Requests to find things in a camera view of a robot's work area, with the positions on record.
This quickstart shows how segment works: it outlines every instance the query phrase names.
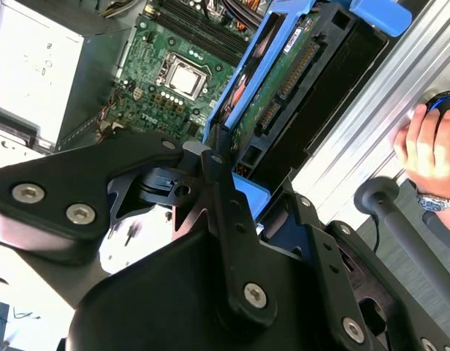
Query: motherboard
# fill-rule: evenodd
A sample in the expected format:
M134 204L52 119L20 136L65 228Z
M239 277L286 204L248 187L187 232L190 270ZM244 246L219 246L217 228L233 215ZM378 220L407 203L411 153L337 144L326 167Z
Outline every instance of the motherboard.
M163 0L145 8L104 121L180 142L202 139L252 34L219 22L220 7L206 19L195 5Z

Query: bolt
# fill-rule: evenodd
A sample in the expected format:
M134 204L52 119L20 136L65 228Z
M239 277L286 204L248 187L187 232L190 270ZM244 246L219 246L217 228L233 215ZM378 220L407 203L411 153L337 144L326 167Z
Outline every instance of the bolt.
M433 345L430 340L422 338L422 343L425 351L437 351L435 345Z
M223 163L222 158L218 155L212 155L212 159L217 163Z
M341 229L346 235L350 235L350 234L351 234L350 229L349 229L346 225L344 225L344 224L341 224L341 225L340 225L340 229Z
M164 140L164 141L162 142L162 144L163 144L163 146L165 146L166 148L169 148L170 150L175 150L175 149L176 149L175 144L172 143L171 141Z
M84 203L75 203L66 210L66 216L74 224L90 224L95 220L95 211Z
M342 324L343 329L345 329L345 332L352 338L352 340L358 344L363 344L363 342L365 342L365 335L357 322L349 317L345 317L343 318Z
M12 197L20 203L38 203L45 197L45 191L35 184L19 184L12 189Z
M301 196L301 202L303 205L311 207L311 202L306 197Z
M263 309L267 304L267 296L263 289L254 283L247 283L244 289L245 299L257 309Z

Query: cpu socket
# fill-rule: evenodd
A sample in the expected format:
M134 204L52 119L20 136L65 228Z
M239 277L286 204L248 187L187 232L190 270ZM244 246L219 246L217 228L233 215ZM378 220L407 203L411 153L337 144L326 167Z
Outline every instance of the cpu socket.
M208 74L194 62L175 53L169 53L162 64L157 83L165 85L177 94L195 100L205 87Z

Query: finger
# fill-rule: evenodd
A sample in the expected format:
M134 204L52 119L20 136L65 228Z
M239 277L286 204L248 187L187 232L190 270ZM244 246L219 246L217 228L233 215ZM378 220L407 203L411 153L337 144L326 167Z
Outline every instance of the finger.
M407 140L408 127L401 129L394 139L394 152L402 166L407 163Z
M428 174L435 166L435 133L440 112L430 111L423 119L422 127L416 140L416 154L418 155L418 169L421 174Z
M435 139L435 164L438 170L450 169L450 110L444 113Z
M416 163L418 155L416 154L416 140L422 127L424 114L427 112L426 105L418 105L415 109L415 113L412 118L412 122L408 128L407 140L405 144L407 146L407 157L410 161Z

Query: hand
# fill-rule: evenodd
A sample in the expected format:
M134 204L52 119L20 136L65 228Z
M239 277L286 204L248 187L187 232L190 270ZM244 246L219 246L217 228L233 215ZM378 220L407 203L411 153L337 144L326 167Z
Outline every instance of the hand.
M419 105L409 126L399 131L394 150L419 192L450 199L450 110L440 113Z

